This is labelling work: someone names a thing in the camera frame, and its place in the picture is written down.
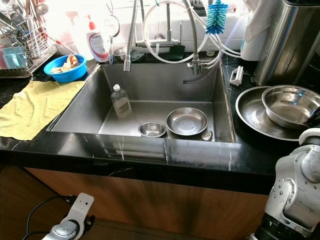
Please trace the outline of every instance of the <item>small metal bowl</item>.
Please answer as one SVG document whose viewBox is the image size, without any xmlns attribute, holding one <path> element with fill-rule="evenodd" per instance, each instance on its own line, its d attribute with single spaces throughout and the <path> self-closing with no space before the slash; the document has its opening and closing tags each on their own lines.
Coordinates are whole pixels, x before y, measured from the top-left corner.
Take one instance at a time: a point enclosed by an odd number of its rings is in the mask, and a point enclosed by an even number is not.
<svg viewBox="0 0 320 240">
<path fill-rule="evenodd" d="M 116 50 L 113 50 L 112 52 L 113 56 L 115 56 L 115 58 L 120 61 L 123 62 L 126 58 L 126 54 L 127 54 L 127 47 L 120 47 L 117 48 Z"/>
<path fill-rule="evenodd" d="M 168 115 L 166 126 L 175 134 L 192 136 L 203 132 L 207 128 L 208 118 L 199 109 L 181 107 Z"/>
<path fill-rule="evenodd" d="M 320 106 L 320 95 L 309 89 L 278 85 L 262 94 L 266 114 L 276 124 L 287 129 L 305 129 L 303 124 Z"/>
<path fill-rule="evenodd" d="M 142 123 L 138 127 L 138 131 L 143 137 L 160 138 L 167 132 L 167 129 L 166 126 L 160 122 L 149 121 Z"/>
</svg>

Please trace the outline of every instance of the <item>red cap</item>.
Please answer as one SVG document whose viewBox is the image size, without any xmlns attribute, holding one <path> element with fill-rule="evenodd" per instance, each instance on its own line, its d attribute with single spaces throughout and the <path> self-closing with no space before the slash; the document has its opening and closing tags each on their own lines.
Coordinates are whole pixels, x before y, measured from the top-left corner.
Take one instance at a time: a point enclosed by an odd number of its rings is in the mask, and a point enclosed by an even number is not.
<svg viewBox="0 0 320 240">
<path fill-rule="evenodd" d="M 91 21 L 91 17 L 90 17 L 90 15 L 88 15 L 88 18 L 89 18 L 89 28 L 90 28 L 90 30 L 94 30 L 94 29 L 96 29 L 97 28 L 97 26 L 96 26 L 96 24 L 93 22 L 93 21 Z"/>
</svg>

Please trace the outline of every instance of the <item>sink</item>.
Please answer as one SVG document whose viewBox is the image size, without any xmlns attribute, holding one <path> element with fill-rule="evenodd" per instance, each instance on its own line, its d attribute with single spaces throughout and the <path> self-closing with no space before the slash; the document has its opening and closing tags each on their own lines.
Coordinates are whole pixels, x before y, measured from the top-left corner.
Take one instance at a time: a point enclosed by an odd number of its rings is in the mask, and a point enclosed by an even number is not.
<svg viewBox="0 0 320 240">
<path fill-rule="evenodd" d="M 110 95 L 112 87 L 128 91 L 132 114 L 117 117 Z M 234 129 L 221 66 L 201 75 L 193 75 L 185 63 L 138 63 L 131 72 L 123 64 L 101 64 L 68 108 L 47 131 L 141 137 L 138 126 L 156 121 L 166 125 L 170 112 L 192 107 L 208 118 L 212 141 L 234 142 Z M 165 138 L 201 140 L 201 134 L 180 136 L 167 128 Z"/>
</svg>

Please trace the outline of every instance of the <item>bottle cap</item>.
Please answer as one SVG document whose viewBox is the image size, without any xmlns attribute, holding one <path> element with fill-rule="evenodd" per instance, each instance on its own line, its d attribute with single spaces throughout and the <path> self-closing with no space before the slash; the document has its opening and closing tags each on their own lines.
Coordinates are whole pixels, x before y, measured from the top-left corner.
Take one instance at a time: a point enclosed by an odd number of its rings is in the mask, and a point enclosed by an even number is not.
<svg viewBox="0 0 320 240">
<path fill-rule="evenodd" d="M 88 15 L 88 18 L 89 18 L 89 28 L 90 28 L 90 30 L 94 30 L 94 29 L 96 29 L 97 28 L 97 26 L 96 26 L 96 24 L 93 22 L 93 21 L 91 21 L 91 17 L 90 17 L 90 15 Z"/>
<path fill-rule="evenodd" d="M 113 90 L 115 90 L 116 92 L 119 91 L 120 90 L 119 84 L 114 85 Z"/>
</svg>

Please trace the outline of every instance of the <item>blue plastic bowl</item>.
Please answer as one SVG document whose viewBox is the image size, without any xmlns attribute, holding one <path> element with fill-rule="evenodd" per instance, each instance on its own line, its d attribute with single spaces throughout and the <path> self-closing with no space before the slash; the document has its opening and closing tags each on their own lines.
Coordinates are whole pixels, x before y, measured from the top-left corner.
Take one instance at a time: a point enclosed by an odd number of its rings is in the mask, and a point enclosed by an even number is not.
<svg viewBox="0 0 320 240">
<path fill-rule="evenodd" d="M 44 67 L 45 74 L 52 76 L 54 80 L 56 80 L 59 83 L 69 83 L 81 78 L 87 72 L 87 67 L 86 67 L 87 59 L 85 56 L 80 54 L 75 54 L 74 56 L 79 61 L 79 65 L 77 67 L 65 72 L 52 73 L 51 69 L 60 68 L 64 65 L 64 63 L 67 62 L 68 55 L 65 55 L 65 56 L 58 57 L 52 60 L 51 62 L 49 62 Z"/>
</svg>

